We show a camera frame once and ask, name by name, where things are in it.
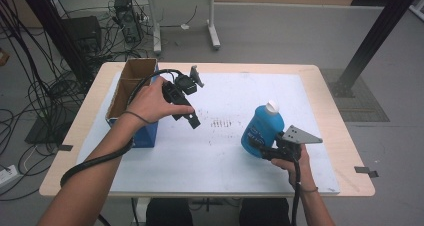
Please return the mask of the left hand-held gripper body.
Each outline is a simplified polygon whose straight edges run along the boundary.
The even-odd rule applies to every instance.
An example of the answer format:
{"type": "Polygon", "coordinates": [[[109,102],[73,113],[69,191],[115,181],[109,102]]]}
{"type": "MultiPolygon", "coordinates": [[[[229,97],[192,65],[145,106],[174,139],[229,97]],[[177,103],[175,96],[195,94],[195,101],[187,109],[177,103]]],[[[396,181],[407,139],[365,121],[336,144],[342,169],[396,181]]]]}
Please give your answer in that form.
{"type": "Polygon", "coordinates": [[[177,74],[178,76],[173,82],[163,84],[162,93],[164,99],[168,103],[175,105],[190,105],[186,95],[195,93],[198,86],[204,86],[197,71],[197,66],[193,65],[191,67],[189,75],[182,74],[180,71],[177,74]]]}

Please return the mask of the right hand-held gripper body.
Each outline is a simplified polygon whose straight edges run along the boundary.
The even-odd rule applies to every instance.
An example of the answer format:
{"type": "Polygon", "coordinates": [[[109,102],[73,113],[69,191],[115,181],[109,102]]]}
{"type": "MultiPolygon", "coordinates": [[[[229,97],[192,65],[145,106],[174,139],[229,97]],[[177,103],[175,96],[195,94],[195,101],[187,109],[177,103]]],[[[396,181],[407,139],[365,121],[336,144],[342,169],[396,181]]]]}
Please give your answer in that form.
{"type": "Polygon", "coordinates": [[[319,144],[323,142],[320,137],[312,135],[293,125],[291,125],[284,133],[283,140],[276,143],[276,148],[267,147],[267,149],[263,152],[264,159],[283,159],[295,162],[301,157],[300,146],[302,144],[319,144]]]}

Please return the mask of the blue bottle with white cap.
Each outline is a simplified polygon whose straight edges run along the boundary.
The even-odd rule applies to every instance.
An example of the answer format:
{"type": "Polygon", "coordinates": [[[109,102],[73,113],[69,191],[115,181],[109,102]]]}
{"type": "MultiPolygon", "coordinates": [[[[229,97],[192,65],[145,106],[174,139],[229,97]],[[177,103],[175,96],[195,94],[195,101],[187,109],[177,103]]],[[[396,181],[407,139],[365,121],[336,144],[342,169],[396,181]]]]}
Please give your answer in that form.
{"type": "Polygon", "coordinates": [[[241,138],[243,148],[251,154],[250,145],[259,143],[271,147],[275,135],[285,127],[284,120],[279,113],[279,105],[270,100],[267,104],[258,106],[241,138]]]}

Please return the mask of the blue cardboard box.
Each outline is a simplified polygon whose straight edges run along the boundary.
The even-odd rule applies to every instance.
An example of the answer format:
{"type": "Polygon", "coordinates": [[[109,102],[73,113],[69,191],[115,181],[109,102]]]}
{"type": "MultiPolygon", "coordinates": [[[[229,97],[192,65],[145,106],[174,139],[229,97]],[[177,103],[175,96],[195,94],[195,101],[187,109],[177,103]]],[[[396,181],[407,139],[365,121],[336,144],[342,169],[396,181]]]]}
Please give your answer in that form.
{"type": "MultiPolygon", "coordinates": [[[[137,84],[157,70],[157,60],[154,58],[130,59],[125,63],[105,116],[110,126],[126,110],[130,95],[137,84]]],[[[140,128],[133,137],[133,146],[135,148],[154,147],[157,128],[157,123],[140,128]]]]}

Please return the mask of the person's left hand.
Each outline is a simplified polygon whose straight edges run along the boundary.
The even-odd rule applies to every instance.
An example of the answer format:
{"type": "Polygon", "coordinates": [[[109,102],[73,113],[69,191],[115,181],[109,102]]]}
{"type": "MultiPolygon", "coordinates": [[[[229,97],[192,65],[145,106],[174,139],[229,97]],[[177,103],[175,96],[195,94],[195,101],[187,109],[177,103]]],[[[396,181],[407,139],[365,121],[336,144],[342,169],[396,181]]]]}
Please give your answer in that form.
{"type": "Polygon", "coordinates": [[[158,76],[149,86],[143,86],[127,107],[127,111],[137,114],[149,123],[169,115],[193,113],[192,106],[174,105],[164,99],[162,86],[166,82],[166,79],[158,76]]]}

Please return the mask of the person's right hand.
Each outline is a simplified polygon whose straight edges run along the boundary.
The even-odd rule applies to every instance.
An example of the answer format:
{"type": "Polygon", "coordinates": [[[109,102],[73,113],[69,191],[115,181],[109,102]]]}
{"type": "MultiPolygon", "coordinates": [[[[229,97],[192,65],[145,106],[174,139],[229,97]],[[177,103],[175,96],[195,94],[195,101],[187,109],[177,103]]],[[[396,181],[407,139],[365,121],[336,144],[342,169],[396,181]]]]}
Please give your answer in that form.
{"type": "Polygon", "coordinates": [[[295,166],[294,162],[286,161],[283,159],[272,159],[271,163],[277,167],[280,167],[283,170],[286,170],[289,174],[289,182],[295,187],[297,182],[305,189],[313,189],[316,184],[313,179],[312,170],[310,167],[309,155],[306,150],[306,146],[302,144],[301,148],[301,157],[298,160],[299,167],[295,166]]]}

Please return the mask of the black wrist band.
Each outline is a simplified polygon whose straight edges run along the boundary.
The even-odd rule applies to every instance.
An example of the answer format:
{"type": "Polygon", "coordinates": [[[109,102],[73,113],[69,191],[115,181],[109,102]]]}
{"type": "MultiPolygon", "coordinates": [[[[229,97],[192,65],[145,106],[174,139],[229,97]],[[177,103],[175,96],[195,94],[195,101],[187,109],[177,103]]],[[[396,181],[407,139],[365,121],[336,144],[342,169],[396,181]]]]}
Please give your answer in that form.
{"type": "Polygon", "coordinates": [[[134,112],[131,112],[131,111],[123,111],[123,112],[122,112],[122,115],[123,115],[123,114],[129,114],[129,115],[132,115],[132,116],[134,116],[134,117],[138,118],[139,120],[143,121],[145,124],[151,124],[151,122],[149,122],[148,120],[144,119],[143,117],[141,117],[140,115],[138,115],[138,114],[136,114],[136,113],[134,113],[134,112]]]}
{"type": "Polygon", "coordinates": [[[319,188],[315,186],[313,189],[305,189],[300,183],[297,183],[295,186],[296,190],[301,191],[302,193],[314,193],[318,192],[319,188]]]}

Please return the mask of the person's right leg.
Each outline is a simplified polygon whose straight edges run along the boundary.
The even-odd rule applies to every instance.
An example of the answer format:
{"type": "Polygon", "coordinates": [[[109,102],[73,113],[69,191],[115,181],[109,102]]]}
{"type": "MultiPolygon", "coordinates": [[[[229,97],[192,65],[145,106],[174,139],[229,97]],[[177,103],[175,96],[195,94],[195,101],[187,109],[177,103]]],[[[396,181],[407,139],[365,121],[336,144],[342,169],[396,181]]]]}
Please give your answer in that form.
{"type": "Polygon", "coordinates": [[[290,226],[285,198],[246,198],[239,212],[240,226],[290,226]]]}

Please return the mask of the white desk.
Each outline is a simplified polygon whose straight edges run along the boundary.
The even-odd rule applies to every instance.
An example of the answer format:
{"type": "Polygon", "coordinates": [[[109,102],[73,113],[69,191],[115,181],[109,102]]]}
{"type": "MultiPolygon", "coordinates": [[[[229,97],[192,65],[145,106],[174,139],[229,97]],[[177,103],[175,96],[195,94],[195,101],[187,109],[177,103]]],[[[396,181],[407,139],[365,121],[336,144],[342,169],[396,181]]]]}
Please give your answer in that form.
{"type": "MultiPolygon", "coordinates": [[[[154,0],[147,0],[150,10],[150,19],[153,27],[153,51],[159,55],[162,52],[161,29],[158,20],[156,19],[154,0]]],[[[206,20],[208,32],[211,38],[212,47],[219,50],[221,43],[215,28],[215,0],[209,0],[209,18],[206,20]]]]}

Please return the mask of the black computer tower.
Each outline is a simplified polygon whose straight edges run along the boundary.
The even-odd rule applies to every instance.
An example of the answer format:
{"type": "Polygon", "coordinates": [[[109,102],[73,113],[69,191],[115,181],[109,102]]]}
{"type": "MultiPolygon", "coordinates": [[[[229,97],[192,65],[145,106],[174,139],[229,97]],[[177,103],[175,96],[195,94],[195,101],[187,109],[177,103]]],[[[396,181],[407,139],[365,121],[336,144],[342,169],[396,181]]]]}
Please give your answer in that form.
{"type": "Polygon", "coordinates": [[[141,41],[139,17],[134,12],[132,0],[114,0],[115,16],[122,29],[124,40],[127,43],[141,41]]]}

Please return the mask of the person's left leg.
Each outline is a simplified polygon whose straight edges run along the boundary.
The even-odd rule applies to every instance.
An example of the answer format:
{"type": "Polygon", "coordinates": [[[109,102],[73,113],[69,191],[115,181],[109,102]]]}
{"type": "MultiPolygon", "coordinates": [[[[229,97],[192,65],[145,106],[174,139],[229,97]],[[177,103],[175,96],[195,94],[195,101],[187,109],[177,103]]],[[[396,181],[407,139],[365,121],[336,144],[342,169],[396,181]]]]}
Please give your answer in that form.
{"type": "Polygon", "coordinates": [[[146,226],[193,226],[188,200],[153,198],[147,206],[146,226]]]}

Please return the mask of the black equipment case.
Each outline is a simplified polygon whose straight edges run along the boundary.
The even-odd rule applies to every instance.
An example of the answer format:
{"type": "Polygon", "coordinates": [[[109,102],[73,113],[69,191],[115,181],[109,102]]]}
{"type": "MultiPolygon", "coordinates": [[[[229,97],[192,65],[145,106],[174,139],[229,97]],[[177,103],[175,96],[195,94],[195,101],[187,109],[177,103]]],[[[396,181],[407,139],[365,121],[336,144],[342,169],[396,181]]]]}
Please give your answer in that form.
{"type": "Polygon", "coordinates": [[[95,16],[63,19],[62,23],[82,53],[100,51],[101,28],[95,16]]]}

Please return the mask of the black metal stand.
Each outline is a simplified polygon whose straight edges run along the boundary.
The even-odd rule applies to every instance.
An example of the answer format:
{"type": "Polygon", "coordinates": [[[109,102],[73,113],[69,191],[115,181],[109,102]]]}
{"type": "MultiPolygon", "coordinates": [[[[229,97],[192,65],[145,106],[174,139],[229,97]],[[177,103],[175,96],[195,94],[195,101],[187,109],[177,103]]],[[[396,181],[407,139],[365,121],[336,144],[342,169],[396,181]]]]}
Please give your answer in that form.
{"type": "Polygon", "coordinates": [[[335,97],[353,96],[352,88],[414,0],[388,0],[340,77],[330,84],[335,97]]]}
{"type": "Polygon", "coordinates": [[[50,0],[25,0],[37,17],[53,44],[67,62],[69,68],[81,84],[94,80],[86,61],[77,50],[75,43],[67,32],[62,19],[50,0]]]}

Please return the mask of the black floor plate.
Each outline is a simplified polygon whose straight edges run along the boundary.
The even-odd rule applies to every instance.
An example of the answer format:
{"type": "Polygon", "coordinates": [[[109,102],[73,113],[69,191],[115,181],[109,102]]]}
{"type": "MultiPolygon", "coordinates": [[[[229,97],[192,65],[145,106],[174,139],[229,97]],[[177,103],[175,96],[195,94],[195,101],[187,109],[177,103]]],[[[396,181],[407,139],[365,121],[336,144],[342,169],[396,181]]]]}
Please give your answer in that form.
{"type": "Polygon", "coordinates": [[[29,133],[25,137],[24,141],[28,144],[61,144],[65,139],[72,123],[73,117],[38,117],[29,133]]]}

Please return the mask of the white power strip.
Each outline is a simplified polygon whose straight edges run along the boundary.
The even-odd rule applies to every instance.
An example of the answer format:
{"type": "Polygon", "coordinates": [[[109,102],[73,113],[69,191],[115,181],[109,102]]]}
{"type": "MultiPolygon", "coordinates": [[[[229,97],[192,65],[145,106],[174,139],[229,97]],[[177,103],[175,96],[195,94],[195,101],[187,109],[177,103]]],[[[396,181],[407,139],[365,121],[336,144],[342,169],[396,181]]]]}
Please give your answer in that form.
{"type": "Polygon", "coordinates": [[[18,177],[19,174],[14,165],[6,167],[0,171],[0,188],[17,179],[18,177]]]}

